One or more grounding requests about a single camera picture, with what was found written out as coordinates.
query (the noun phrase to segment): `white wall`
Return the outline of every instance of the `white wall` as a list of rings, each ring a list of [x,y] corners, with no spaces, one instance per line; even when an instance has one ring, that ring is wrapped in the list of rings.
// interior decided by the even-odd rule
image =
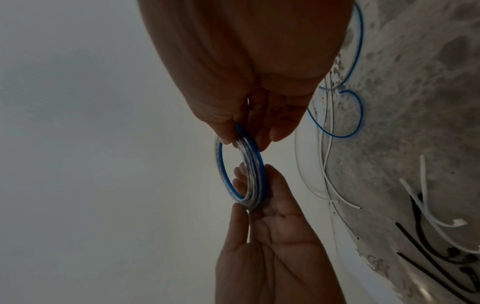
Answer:
[[[0,46],[0,302],[212,302],[232,202],[135,2],[3,0]],[[263,157],[337,267],[293,137]]]

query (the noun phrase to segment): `gray mottled surface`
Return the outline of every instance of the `gray mottled surface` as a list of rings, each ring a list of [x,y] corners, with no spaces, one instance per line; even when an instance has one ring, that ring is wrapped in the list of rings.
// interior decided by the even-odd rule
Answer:
[[[405,178],[420,192],[419,156],[426,156],[430,205],[444,222],[469,225],[445,231],[461,244],[480,244],[480,2],[433,0],[359,1],[365,42],[348,89],[365,102],[360,134],[334,140],[327,173],[342,196],[360,205],[337,205],[371,266],[388,278],[404,303],[462,303],[403,261],[410,257],[454,287],[395,226],[415,235]],[[347,35],[345,45],[354,41]],[[338,75],[344,73],[337,69]],[[358,107],[334,97],[335,133],[346,134]],[[424,219],[423,229],[439,252],[450,245]],[[438,262],[471,287],[458,266]],[[471,265],[480,273],[480,262]],[[480,303],[480,295],[460,291]]]

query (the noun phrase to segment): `coiled wire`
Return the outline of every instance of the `coiled wire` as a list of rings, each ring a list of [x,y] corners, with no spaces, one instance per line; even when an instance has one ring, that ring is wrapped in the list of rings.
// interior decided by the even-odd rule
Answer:
[[[236,145],[243,158],[246,168],[247,190],[246,195],[241,196],[230,182],[225,169],[223,157],[223,144],[220,138],[215,139],[215,160],[220,177],[232,199],[242,204],[248,211],[253,211],[265,202],[268,193],[268,181],[265,175],[264,162],[260,156],[255,141],[240,126],[236,125]]]

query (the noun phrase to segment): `black cable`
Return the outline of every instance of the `black cable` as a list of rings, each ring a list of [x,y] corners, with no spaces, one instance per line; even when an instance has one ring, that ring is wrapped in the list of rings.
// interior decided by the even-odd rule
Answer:
[[[440,284],[443,288],[445,288],[446,290],[450,291],[451,294],[453,294],[454,296],[456,296],[457,298],[459,298],[460,300],[464,301],[465,303],[467,304],[476,304],[475,302],[467,299],[466,297],[464,297],[461,293],[459,293],[458,291],[456,291],[455,289],[451,288],[450,286],[448,286],[446,283],[444,283],[441,279],[439,279],[437,276],[435,276],[434,274],[432,274],[430,271],[426,270],[425,268],[423,268],[422,266],[418,265],[417,263],[415,263],[414,261],[412,261],[411,259],[409,259],[408,257],[406,257],[404,254],[402,254],[401,252],[397,252],[397,254],[403,258],[404,260],[406,260],[407,262],[409,262],[410,264],[412,264],[413,266],[415,266],[418,270],[420,270],[421,272],[425,273],[426,275],[428,275],[432,280],[434,280],[435,282],[437,282],[438,284]]]
[[[478,293],[480,292],[480,281],[477,276],[475,270],[473,270],[469,266],[464,266],[460,268],[460,271],[467,274],[470,278],[474,290],[465,287],[463,284],[458,282],[450,273],[448,273],[445,269],[443,269],[435,260],[417,243],[417,241],[403,228],[400,223],[395,223],[395,225],[400,229],[400,231],[408,238],[408,240],[417,248],[418,251],[438,270],[440,271],[452,284],[460,288],[461,290],[468,292],[468,293]]]
[[[423,202],[423,196],[420,193],[418,195],[418,198],[420,201]],[[420,240],[420,243],[434,256],[444,260],[445,262],[451,263],[451,264],[457,264],[457,265],[465,265],[465,264],[470,264],[473,262],[476,262],[479,260],[479,258],[474,255],[474,254],[467,254],[463,257],[461,261],[455,261],[452,260],[453,257],[456,257],[461,254],[461,251],[458,248],[455,247],[450,247],[447,249],[448,256],[443,256],[440,253],[438,253],[429,243],[427,240],[427,237],[425,237],[424,230],[422,229],[422,212],[420,211],[420,208],[417,206],[415,203],[414,199],[410,197],[411,200],[411,207],[413,209],[413,216],[415,218],[415,230],[416,230],[416,235],[418,236],[418,239]]]

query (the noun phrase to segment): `hand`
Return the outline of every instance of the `hand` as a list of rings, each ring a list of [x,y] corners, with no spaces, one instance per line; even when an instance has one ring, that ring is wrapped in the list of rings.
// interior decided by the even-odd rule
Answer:
[[[163,63],[223,143],[293,132],[338,54],[352,0],[138,0]]]
[[[234,204],[216,265],[217,304],[344,303],[342,290],[320,240],[295,201],[284,177],[265,166],[268,203],[247,214]],[[243,195],[241,165],[233,184]],[[247,236],[250,226],[250,240]]]

